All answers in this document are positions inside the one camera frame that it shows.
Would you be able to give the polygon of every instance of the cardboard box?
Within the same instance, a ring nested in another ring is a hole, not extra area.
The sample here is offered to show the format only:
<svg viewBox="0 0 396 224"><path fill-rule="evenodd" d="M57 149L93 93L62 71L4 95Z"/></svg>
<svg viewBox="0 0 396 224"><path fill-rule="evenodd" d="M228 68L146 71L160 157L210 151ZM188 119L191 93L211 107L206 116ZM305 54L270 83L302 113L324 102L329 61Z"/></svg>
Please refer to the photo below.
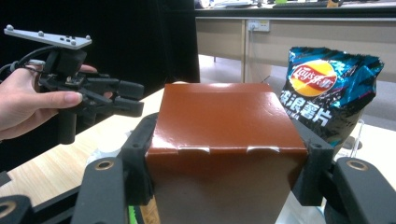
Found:
<svg viewBox="0 0 396 224"><path fill-rule="evenodd" d="M162 224L275 223L307 150L267 84L168 84L146 161Z"/></svg>

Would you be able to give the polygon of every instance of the wall socket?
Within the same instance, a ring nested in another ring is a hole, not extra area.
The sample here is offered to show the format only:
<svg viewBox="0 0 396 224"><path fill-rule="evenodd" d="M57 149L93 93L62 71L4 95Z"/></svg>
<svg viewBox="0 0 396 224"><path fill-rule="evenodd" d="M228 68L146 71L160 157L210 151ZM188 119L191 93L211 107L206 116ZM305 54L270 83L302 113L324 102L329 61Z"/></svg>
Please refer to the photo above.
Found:
<svg viewBox="0 0 396 224"><path fill-rule="evenodd" d="M247 28L249 31L270 32L270 21L248 20Z"/></svg>

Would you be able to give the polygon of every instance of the table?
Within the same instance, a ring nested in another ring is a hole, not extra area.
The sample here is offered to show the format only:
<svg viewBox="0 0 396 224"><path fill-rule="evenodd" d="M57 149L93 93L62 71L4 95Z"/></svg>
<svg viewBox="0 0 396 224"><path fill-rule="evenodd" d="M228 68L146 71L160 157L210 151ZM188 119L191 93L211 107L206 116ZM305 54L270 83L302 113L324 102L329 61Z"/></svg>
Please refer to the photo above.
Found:
<svg viewBox="0 0 396 224"><path fill-rule="evenodd" d="M0 197L23 194L30 197L35 206L80 185L87 159L97 149L99 140L110 133L133 130L143 117L160 110L162 98L163 90L159 90L143 99L145 106L141 118L114 115L78 134L73 144L54 147L9 171L12 180L0 187ZM352 135L356 136L358 131L359 126ZM396 139L396 132L364 125L363 147L357 157L375 165L396 189L393 139ZM154 200L142 207L142 213L147 223L159 223Z"/></svg>

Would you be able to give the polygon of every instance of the human hand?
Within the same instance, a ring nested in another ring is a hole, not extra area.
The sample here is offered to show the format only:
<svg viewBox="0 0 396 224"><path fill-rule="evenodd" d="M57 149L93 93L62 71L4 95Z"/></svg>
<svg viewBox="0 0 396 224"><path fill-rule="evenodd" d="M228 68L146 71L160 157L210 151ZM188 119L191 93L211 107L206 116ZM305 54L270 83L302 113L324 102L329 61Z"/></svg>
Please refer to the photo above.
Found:
<svg viewBox="0 0 396 224"><path fill-rule="evenodd" d="M82 65L81 71L96 69ZM74 91L36 92L37 76L36 72L20 68L0 84L0 140L28 133L55 116L58 109L82 101L82 95Z"/></svg>

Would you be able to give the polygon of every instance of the chip bag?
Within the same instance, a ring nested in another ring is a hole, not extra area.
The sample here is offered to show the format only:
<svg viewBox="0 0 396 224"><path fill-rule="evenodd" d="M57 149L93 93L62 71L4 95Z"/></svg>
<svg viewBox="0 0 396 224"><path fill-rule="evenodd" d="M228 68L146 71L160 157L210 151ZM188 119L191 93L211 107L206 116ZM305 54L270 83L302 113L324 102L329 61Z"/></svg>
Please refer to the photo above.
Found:
<svg viewBox="0 0 396 224"><path fill-rule="evenodd" d="M291 118L331 144L336 153L375 97L376 77L383 66L370 55L294 47L280 102Z"/></svg>

